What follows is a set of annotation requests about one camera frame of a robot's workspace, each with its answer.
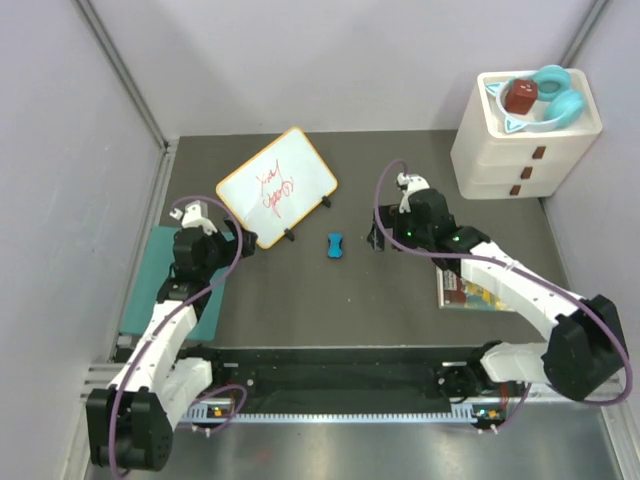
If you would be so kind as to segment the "blue whiteboard eraser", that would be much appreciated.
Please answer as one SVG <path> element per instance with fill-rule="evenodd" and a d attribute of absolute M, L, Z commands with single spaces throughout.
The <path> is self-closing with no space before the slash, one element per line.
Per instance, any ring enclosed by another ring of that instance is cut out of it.
<path fill-rule="evenodd" d="M 328 234 L 327 255 L 331 259 L 339 259 L 343 256 L 342 248 L 343 235 L 341 233 Z"/>

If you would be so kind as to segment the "yellow framed whiteboard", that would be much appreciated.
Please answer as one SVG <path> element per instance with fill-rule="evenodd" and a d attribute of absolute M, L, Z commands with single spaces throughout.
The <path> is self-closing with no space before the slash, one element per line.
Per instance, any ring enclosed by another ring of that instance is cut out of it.
<path fill-rule="evenodd" d="M 221 180 L 216 194 L 269 249 L 337 187 L 309 138 L 292 127 Z"/>

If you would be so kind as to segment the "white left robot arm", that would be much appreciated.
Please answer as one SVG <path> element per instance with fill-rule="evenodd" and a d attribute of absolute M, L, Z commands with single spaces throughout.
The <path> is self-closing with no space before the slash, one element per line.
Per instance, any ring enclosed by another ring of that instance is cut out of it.
<path fill-rule="evenodd" d="M 115 474 L 161 470 L 176 427 L 196 397 L 216 396 L 226 387 L 222 367 L 178 356 L 206 309 L 212 279 L 218 272 L 229 275 L 241 258 L 255 252 L 255 233 L 231 218 L 225 224 L 229 236 L 206 230 L 202 221 L 174 234 L 173 259 L 147 329 L 127 364 L 107 387 L 92 390 L 86 401 L 93 464 Z"/>

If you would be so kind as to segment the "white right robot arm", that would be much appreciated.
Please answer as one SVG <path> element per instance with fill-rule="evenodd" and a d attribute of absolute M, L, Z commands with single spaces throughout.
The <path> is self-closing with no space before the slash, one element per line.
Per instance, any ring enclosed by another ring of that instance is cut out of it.
<path fill-rule="evenodd" d="M 611 300 L 602 295 L 587 299 L 526 268 L 488 235 L 457 224 L 437 190 L 404 186 L 402 192 L 397 204 L 375 204 L 372 248 L 381 251 L 391 244 L 430 258 L 439 269 L 497 296 L 541 337 L 520 344 L 496 339 L 475 348 L 462 366 L 442 374 L 462 382 L 456 395 L 487 396 L 502 384 L 521 382 L 591 403 L 592 394 L 618 372 L 624 372 L 626 387 L 613 400 L 629 395 L 633 370 Z"/>

